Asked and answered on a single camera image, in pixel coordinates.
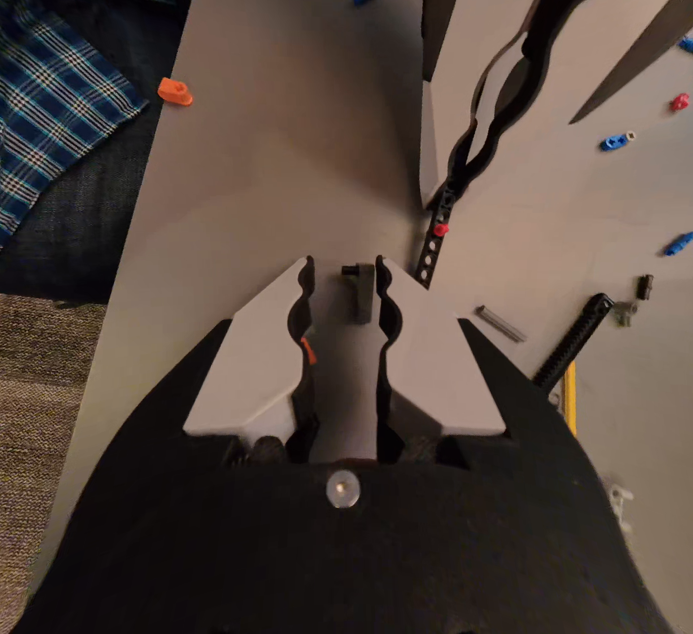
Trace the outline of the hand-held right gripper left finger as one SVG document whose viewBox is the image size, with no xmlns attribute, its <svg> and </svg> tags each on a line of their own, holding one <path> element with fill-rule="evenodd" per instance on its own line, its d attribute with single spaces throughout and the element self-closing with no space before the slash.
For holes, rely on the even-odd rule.
<svg viewBox="0 0 693 634">
<path fill-rule="evenodd" d="M 307 463 L 317 437 L 315 387 L 301 338 L 313 319 L 315 262 L 300 258 L 231 318 L 184 423 L 192 437 L 236 437 L 250 451 L 278 439 Z"/>
</svg>

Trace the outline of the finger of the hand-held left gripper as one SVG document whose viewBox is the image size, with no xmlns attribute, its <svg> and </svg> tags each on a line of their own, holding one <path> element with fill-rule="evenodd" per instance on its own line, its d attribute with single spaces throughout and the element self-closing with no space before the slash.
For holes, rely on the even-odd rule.
<svg viewBox="0 0 693 634">
<path fill-rule="evenodd" d="M 487 140 L 539 0 L 423 0 L 419 188 L 427 208 Z"/>
<path fill-rule="evenodd" d="M 576 124 L 611 97 L 602 84 L 670 0 L 541 0 L 497 94 L 486 77 L 475 125 L 455 149 L 449 194 L 461 196 L 509 130 L 524 138 Z"/>
</svg>

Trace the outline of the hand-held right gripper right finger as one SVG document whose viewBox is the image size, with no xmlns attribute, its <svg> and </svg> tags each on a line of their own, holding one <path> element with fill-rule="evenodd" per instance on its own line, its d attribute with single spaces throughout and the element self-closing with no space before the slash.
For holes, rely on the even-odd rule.
<svg viewBox="0 0 693 634">
<path fill-rule="evenodd" d="M 375 263 L 385 343 L 376 381 L 376 458 L 433 456 L 448 437 L 507 431 L 455 312 L 393 260 Z"/>
</svg>

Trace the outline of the dark grey short beam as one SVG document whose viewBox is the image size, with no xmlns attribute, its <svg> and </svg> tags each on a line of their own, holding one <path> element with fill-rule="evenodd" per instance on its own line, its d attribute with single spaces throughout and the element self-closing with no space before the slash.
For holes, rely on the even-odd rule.
<svg viewBox="0 0 693 634">
<path fill-rule="evenodd" d="M 352 322 L 359 326 L 370 323 L 373 317 L 375 265 L 370 263 L 344 265 L 341 268 L 341 275 L 349 281 L 353 289 Z"/>
</svg>

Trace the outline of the long black beam assembly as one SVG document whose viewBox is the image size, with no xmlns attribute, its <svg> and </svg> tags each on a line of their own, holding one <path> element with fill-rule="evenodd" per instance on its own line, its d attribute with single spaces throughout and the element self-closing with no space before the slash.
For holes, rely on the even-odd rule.
<svg viewBox="0 0 693 634">
<path fill-rule="evenodd" d="M 430 223 L 423 240 L 417 267 L 414 271 L 414 279 L 426 290 L 430 288 L 432 277 L 435 273 L 438 258 L 441 252 L 444 238 L 433 236 L 432 229 L 437 223 L 446 223 L 450 226 L 450 217 L 457 201 L 454 189 L 450 182 L 446 182 L 437 193 L 432 203 Z"/>
</svg>

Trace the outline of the dark grey axle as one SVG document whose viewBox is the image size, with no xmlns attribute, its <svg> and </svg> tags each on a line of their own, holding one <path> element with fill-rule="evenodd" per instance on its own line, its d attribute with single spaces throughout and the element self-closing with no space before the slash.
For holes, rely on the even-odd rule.
<svg viewBox="0 0 693 634">
<path fill-rule="evenodd" d="M 527 336 L 523 332 L 513 327 L 510 323 L 495 314 L 486 306 L 481 305 L 475 309 L 475 314 L 485 323 L 496 329 L 499 333 L 506 336 L 514 343 L 524 343 L 527 341 Z"/>
</svg>

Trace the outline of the yellow long axle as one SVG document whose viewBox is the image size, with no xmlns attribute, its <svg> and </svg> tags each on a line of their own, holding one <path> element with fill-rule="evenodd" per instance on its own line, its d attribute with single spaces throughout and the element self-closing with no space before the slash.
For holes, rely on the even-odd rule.
<svg viewBox="0 0 693 634">
<path fill-rule="evenodd" d="M 572 432 L 577 436 L 576 429 L 576 362 L 573 361 L 567 367 L 562 378 L 563 393 L 563 417 Z"/>
</svg>

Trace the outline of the black gear rack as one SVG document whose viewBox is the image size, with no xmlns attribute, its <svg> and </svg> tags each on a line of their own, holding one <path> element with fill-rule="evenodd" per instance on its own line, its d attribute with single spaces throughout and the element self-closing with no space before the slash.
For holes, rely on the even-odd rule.
<svg viewBox="0 0 693 634">
<path fill-rule="evenodd" d="M 613 306 L 614 301 L 605 293 L 594 294 L 585 303 L 578 318 L 534 375 L 533 383 L 538 388 L 546 394 L 551 392 Z"/>
</svg>

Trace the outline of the person's dark jeans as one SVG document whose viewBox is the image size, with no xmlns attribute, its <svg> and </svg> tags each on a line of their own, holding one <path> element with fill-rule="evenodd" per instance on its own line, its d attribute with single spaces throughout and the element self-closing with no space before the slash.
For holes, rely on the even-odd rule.
<svg viewBox="0 0 693 634">
<path fill-rule="evenodd" d="M 192 0 L 48 0 L 147 105 L 43 192 L 1 249 L 1 293 L 107 303 Z"/>
</svg>

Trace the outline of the light grey connector block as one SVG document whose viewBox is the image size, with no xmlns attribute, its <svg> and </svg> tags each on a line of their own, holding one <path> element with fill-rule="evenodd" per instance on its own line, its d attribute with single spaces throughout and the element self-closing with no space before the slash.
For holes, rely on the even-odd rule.
<svg viewBox="0 0 693 634">
<path fill-rule="evenodd" d="M 624 507 L 626 502 L 633 501 L 633 493 L 618 484 L 609 484 L 607 486 L 607 495 L 619 528 L 625 534 L 631 533 L 631 526 L 625 518 Z"/>
</svg>

